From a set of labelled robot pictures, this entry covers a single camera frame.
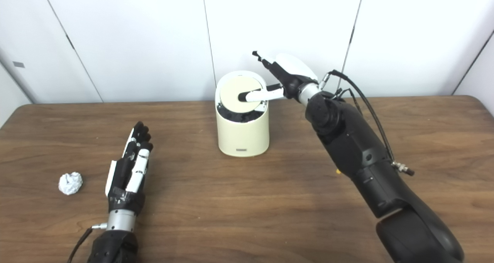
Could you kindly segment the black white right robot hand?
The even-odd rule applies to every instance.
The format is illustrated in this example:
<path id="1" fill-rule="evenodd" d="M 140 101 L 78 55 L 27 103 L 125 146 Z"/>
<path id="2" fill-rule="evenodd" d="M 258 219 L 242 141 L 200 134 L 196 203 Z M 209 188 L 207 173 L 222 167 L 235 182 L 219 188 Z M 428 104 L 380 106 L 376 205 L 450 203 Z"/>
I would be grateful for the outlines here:
<path id="1" fill-rule="evenodd" d="M 245 91 L 238 95 L 242 103 L 271 101 L 277 98 L 294 98 L 297 102 L 307 105 L 312 96 L 321 92 L 319 81 L 314 72 L 300 59 L 289 54 L 277 54 L 272 59 L 253 51 L 258 61 L 279 81 L 278 84 L 264 88 Z"/>

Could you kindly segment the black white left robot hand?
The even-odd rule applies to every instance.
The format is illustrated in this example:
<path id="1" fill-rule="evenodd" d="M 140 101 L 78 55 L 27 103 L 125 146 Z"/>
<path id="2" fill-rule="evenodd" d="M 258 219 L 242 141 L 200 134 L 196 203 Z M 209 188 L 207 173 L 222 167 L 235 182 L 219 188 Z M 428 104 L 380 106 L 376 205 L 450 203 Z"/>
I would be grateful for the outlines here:
<path id="1" fill-rule="evenodd" d="M 144 185 L 153 147 L 149 128 L 143 122 L 137 122 L 129 133 L 122 157 L 110 163 L 105 186 L 109 212 L 141 213 L 146 201 Z"/>

